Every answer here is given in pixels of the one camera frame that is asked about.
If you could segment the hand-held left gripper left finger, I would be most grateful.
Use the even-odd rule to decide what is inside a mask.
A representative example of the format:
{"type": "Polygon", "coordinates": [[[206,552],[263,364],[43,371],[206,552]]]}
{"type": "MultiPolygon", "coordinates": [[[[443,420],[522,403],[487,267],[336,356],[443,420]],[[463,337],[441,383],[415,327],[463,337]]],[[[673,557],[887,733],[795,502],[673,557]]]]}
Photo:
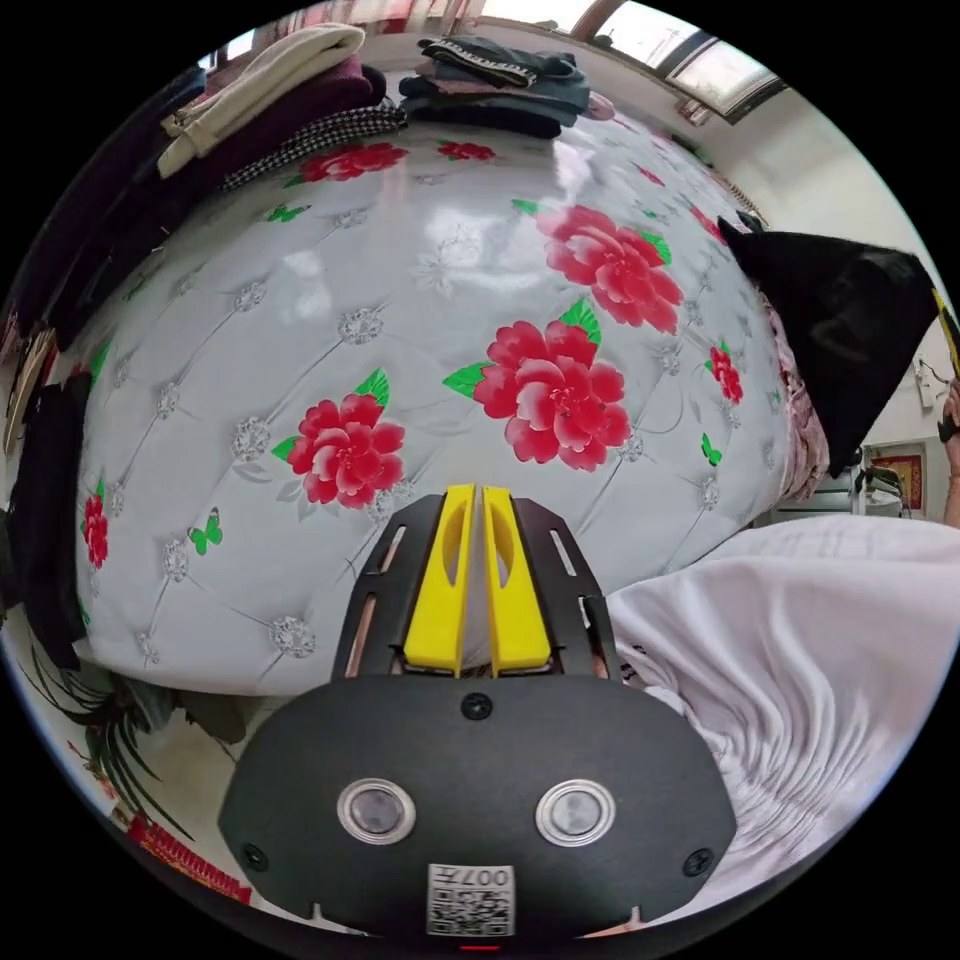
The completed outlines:
{"type": "Polygon", "coordinates": [[[461,672],[476,487],[449,487],[439,506],[403,646],[414,672],[461,672]]]}

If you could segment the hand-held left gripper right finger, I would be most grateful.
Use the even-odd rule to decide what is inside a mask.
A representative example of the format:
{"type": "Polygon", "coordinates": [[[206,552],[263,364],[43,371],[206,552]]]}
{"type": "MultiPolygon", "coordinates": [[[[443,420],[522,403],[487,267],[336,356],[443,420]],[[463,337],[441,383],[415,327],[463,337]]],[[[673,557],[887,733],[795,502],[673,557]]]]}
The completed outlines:
{"type": "Polygon", "coordinates": [[[551,659],[550,641],[509,491],[484,486],[482,516],[493,675],[541,672],[551,659]]]}

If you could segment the person's right hand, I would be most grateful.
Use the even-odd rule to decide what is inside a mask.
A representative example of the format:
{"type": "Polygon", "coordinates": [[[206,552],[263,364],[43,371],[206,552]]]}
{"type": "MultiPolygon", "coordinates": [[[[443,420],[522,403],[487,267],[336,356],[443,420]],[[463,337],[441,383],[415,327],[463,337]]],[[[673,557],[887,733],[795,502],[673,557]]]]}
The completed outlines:
{"type": "Polygon", "coordinates": [[[960,526],[959,401],[959,378],[955,377],[948,388],[942,410],[943,425],[951,428],[950,436],[943,441],[949,465],[943,522],[954,528],[960,526]]]}

